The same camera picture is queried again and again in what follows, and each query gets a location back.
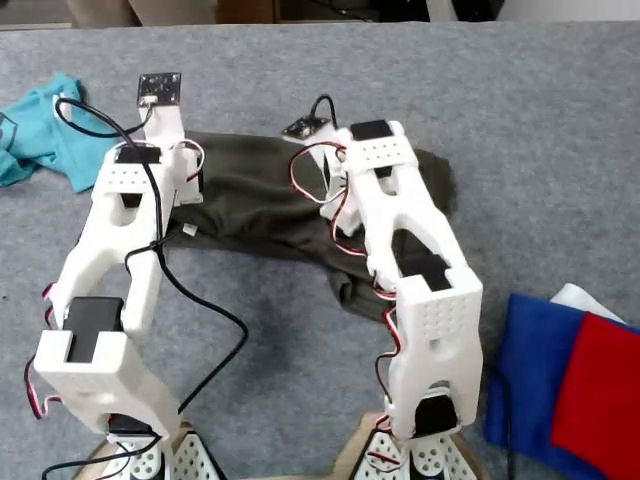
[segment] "perforated white plate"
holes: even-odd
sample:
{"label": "perforated white plate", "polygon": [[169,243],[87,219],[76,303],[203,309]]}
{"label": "perforated white plate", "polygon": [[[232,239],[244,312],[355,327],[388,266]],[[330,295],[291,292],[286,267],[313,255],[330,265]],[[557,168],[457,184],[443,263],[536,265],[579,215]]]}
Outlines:
{"label": "perforated white plate", "polygon": [[[124,446],[127,450],[136,448],[131,444],[124,444]],[[126,458],[109,462],[102,476],[118,472],[126,462]],[[124,470],[111,478],[114,480],[129,480],[130,478],[148,480],[158,473],[160,466],[160,449],[153,448],[143,455],[132,458]],[[167,473],[170,474],[170,477],[165,474],[165,480],[220,480],[218,472],[209,459],[209,454],[195,433],[189,433],[185,436],[180,447],[176,450],[172,467]]]}
{"label": "perforated white plate", "polygon": [[[132,451],[136,448],[140,448],[140,446],[136,446],[132,443],[123,443],[123,445],[127,449],[127,451]],[[124,450],[122,448],[118,448],[118,450],[116,450],[116,453],[124,453]],[[160,448],[156,446],[149,450],[147,453],[132,457],[129,460],[129,463],[127,463],[126,458],[120,458],[118,460],[109,462],[102,472],[101,477],[107,477],[109,475],[114,475],[116,472],[119,472],[117,475],[109,478],[113,480],[129,480],[130,478],[136,478],[138,480],[150,480],[158,474],[161,465],[162,457]]]}
{"label": "perforated white plate", "polygon": [[[410,461],[425,478],[435,478],[444,473],[445,480],[477,480],[449,435],[419,438],[411,440],[409,445],[411,460],[399,451],[388,434],[376,432],[357,466],[354,480],[409,480]],[[369,452],[398,459],[401,465],[372,457]]]}

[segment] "gray felt surface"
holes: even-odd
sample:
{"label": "gray felt surface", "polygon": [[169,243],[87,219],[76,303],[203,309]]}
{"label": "gray felt surface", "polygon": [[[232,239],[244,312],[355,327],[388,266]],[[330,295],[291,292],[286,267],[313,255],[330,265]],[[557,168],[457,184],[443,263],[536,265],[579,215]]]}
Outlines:
{"label": "gray felt surface", "polygon": [[[453,228],[485,284],[481,334],[495,353],[508,295],[564,282],[640,325],[640,24],[322,25],[0,34],[0,105],[54,72],[136,120],[138,74],[182,71],[187,128],[277,135],[330,92],[341,122],[398,119],[453,164]],[[100,440],[63,408],[36,422],[22,368],[42,328],[39,292],[78,235],[89,195],[39,171],[0,190],[0,478],[38,478]],[[360,415],[380,408],[379,324],[344,313],[320,267],[172,251],[194,291],[243,316],[251,341],[186,417],[233,478],[327,472]],[[119,291],[111,276],[107,290]],[[166,283],[144,356],[182,397],[237,332]],[[467,429],[494,478],[502,450]],[[522,480],[558,478],[518,459]]]}

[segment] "red cloth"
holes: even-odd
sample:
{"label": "red cloth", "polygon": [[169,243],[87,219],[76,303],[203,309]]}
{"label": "red cloth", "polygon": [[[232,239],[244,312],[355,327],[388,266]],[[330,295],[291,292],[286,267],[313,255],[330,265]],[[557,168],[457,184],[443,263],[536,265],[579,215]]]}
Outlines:
{"label": "red cloth", "polygon": [[556,402],[551,443],[611,480],[640,478],[640,332],[587,313]]}

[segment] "black wire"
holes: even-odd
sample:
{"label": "black wire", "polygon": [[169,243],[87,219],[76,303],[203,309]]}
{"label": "black wire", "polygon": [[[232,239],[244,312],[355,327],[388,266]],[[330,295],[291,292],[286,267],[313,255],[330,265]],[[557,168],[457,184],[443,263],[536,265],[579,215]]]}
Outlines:
{"label": "black wire", "polygon": [[502,373],[498,367],[485,363],[485,367],[490,370],[497,378],[500,379],[504,391],[504,410],[507,417],[506,436],[507,436],[507,478],[508,480],[515,480],[516,478],[516,459],[515,452],[512,445],[512,405],[511,405],[511,384],[509,379]]}
{"label": "black wire", "polygon": [[62,112],[60,110],[60,105],[62,105],[63,103],[67,103],[69,105],[79,108],[80,110],[84,110],[85,112],[90,113],[96,118],[98,118],[99,120],[103,121],[108,126],[113,128],[119,134],[119,136],[123,138],[123,140],[127,143],[127,145],[131,147],[131,149],[134,152],[134,155],[136,156],[136,160],[142,164],[142,169],[144,170],[144,173],[149,178],[149,183],[151,184],[151,190],[153,191],[153,196],[156,199],[156,240],[157,241],[162,240],[162,204],[159,201],[160,190],[158,189],[158,184],[156,183],[156,179],[153,176],[153,172],[151,172],[151,168],[149,167],[149,164],[147,162],[142,161],[142,157],[140,156],[140,149],[138,148],[138,145],[136,145],[136,143],[131,139],[127,131],[123,129],[115,120],[113,120],[106,113],[101,112],[97,108],[94,108],[91,105],[87,105],[86,103],[81,102],[79,100],[75,100],[73,98],[61,97],[56,101],[54,108],[56,110],[56,113],[60,117],[60,119],[62,119],[64,123],[71,126],[72,128],[74,127],[71,125],[69,120],[67,120],[64,117],[64,115],[62,115]]}
{"label": "black wire", "polygon": [[162,237],[162,240],[154,240],[149,245],[136,248],[135,250],[131,250],[130,252],[128,252],[124,256],[124,268],[127,271],[127,273],[131,275],[131,272],[129,271],[129,260],[131,259],[131,257],[133,257],[134,255],[138,255],[140,253],[148,252],[150,250],[155,251],[157,248],[161,247],[162,245],[167,243],[169,240],[175,238],[179,233],[180,233],[180,230],[174,230],[169,235],[165,235],[164,237]]}
{"label": "black wire", "polygon": [[[151,190],[153,191],[153,197],[156,204],[155,205],[156,207],[156,241],[151,242],[149,245],[145,247],[129,252],[128,257],[130,258],[132,255],[135,255],[136,253],[133,253],[133,252],[136,252],[136,251],[137,253],[142,253],[142,251],[147,251],[147,250],[155,251],[156,255],[158,256],[158,261],[160,263],[160,268],[162,272],[165,274],[169,282],[171,282],[171,284],[180,293],[182,293],[185,297],[192,300],[193,302],[226,317],[242,330],[242,337],[240,338],[236,346],[231,350],[231,352],[229,352],[227,356],[211,372],[209,372],[209,374],[196,386],[196,388],[189,395],[187,395],[187,398],[185,398],[184,401],[180,404],[178,408],[178,413],[182,413],[182,411],[189,405],[189,403],[191,403],[191,401],[200,393],[200,391],[204,387],[206,387],[207,384],[220,372],[220,370],[222,370],[242,349],[242,347],[245,345],[245,343],[249,338],[249,329],[247,328],[246,324],[242,320],[240,320],[238,317],[236,317],[234,314],[232,314],[228,310],[220,307],[219,305],[216,305],[215,303],[211,303],[195,295],[191,291],[189,291],[184,285],[182,285],[178,281],[178,279],[175,277],[173,272],[169,270],[169,267],[167,266],[166,258],[164,256],[164,252],[162,251],[162,248],[161,248],[162,244],[166,241],[166,238],[163,238],[162,203],[160,198],[160,190],[158,189],[158,184],[156,183],[155,177],[153,176],[153,172],[149,168],[149,165],[146,162],[142,161],[139,148],[135,144],[135,142],[131,139],[129,134],[120,125],[118,125],[118,123],[116,123],[115,120],[113,120],[107,114],[101,112],[97,108],[91,107],[77,100],[73,100],[69,98],[58,99],[58,101],[56,102],[55,108],[59,115],[60,115],[60,112],[59,112],[60,103],[69,103],[88,113],[91,113],[92,115],[96,116],[98,119],[102,120],[104,123],[109,125],[111,128],[113,128],[116,132],[118,132],[120,136],[125,140],[127,145],[129,145],[134,150],[135,155],[137,157],[136,160],[142,163],[142,167],[144,168],[144,171],[147,177],[149,178],[149,183],[151,184]],[[68,123],[62,115],[61,115],[61,118],[65,123]]]}
{"label": "black wire", "polygon": [[65,463],[58,463],[57,465],[51,465],[50,467],[47,467],[42,472],[41,480],[47,480],[47,477],[49,476],[49,474],[55,470],[62,470],[64,468],[72,468],[72,467],[86,467],[87,465],[95,465],[96,463],[110,462],[112,460],[118,460],[120,458],[131,458],[136,455],[142,455],[144,453],[147,453],[153,447],[155,447],[156,444],[162,438],[160,435],[157,435],[157,434],[154,434],[154,435],[155,435],[155,438],[149,445],[147,445],[146,447],[140,448],[138,450],[132,450],[130,452],[124,452],[124,453],[116,453],[114,455],[107,455],[106,457],[90,458],[88,460],[76,460],[73,462],[65,462]]}
{"label": "black wire", "polygon": [[[78,106],[78,105],[73,104],[71,102],[62,102],[62,103],[70,103],[71,105],[75,105],[76,107]],[[122,137],[122,134],[119,133],[118,131],[112,132],[112,133],[96,132],[94,130],[89,130],[88,128],[81,127],[77,123],[74,123],[71,120],[68,120],[64,116],[62,111],[60,110],[60,107],[58,106],[58,102],[56,102],[56,104],[55,104],[55,110],[56,110],[56,113],[58,114],[58,117],[60,117],[64,123],[69,125],[71,128],[73,128],[77,132],[84,133],[85,135],[88,135],[90,137],[95,137],[95,138],[120,138],[120,137]],[[147,109],[147,115],[145,116],[144,120],[141,123],[139,123],[135,127],[127,128],[126,130],[124,130],[127,133],[127,135],[133,135],[134,133],[136,133],[141,128],[144,128],[144,126],[149,122],[149,119],[151,118],[152,110],[153,110],[153,104],[149,105],[149,108]]]}
{"label": "black wire", "polygon": [[309,116],[311,116],[312,118],[316,118],[316,110],[318,108],[318,105],[320,105],[323,100],[326,100],[329,103],[329,109],[331,110],[331,123],[333,123],[333,128],[337,130],[338,120],[336,119],[336,107],[333,104],[333,99],[329,96],[329,94],[323,93],[318,98],[316,98],[316,101],[313,102],[313,105],[311,106]]}
{"label": "black wire", "polygon": [[158,255],[158,260],[160,261],[160,268],[164,272],[169,282],[171,282],[171,284],[180,293],[182,293],[189,300],[196,302],[198,305],[202,305],[209,310],[213,310],[214,312],[227,317],[229,320],[235,323],[240,328],[240,330],[242,330],[242,336],[240,337],[238,343],[236,343],[236,346],[233,347],[233,349],[227,354],[227,356],[224,357],[222,361],[213,370],[211,370],[211,372],[209,372],[209,374],[196,386],[196,388],[193,389],[193,391],[189,395],[187,395],[187,398],[182,401],[182,403],[178,407],[178,413],[182,413],[182,411],[187,408],[187,406],[200,393],[200,391],[207,386],[207,384],[213,379],[213,377],[215,377],[220,372],[220,370],[222,370],[231,360],[233,360],[233,357],[235,357],[242,349],[242,347],[244,347],[244,344],[247,343],[247,340],[249,339],[249,329],[247,328],[247,325],[233,313],[190,292],[184,285],[180,283],[180,281],[178,281],[178,279],[173,275],[173,272],[171,272],[171,270],[169,270],[169,268],[167,267],[167,261],[164,257],[164,252],[162,251],[162,249],[156,250],[156,254]]}
{"label": "black wire", "polygon": [[[116,442],[116,445],[118,445],[125,452],[129,451],[120,442]],[[98,478],[96,478],[96,480],[108,480],[109,478],[113,478],[113,477],[116,477],[116,476],[120,475],[122,472],[124,472],[124,469],[127,468],[127,466],[129,465],[129,462],[131,462],[131,457],[127,458],[127,461],[124,463],[124,465],[122,467],[120,467],[120,470],[118,470],[117,472],[110,473],[109,475],[105,475],[103,477],[98,477]]]}

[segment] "white tag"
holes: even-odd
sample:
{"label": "white tag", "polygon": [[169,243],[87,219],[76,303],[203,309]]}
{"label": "white tag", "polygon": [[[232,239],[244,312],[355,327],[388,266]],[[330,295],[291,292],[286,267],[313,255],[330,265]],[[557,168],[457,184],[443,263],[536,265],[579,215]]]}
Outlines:
{"label": "white tag", "polygon": [[198,227],[196,227],[195,225],[191,225],[190,223],[185,223],[182,226],[182,231],[190,237],[195,237],[196,233],[198,232]]}

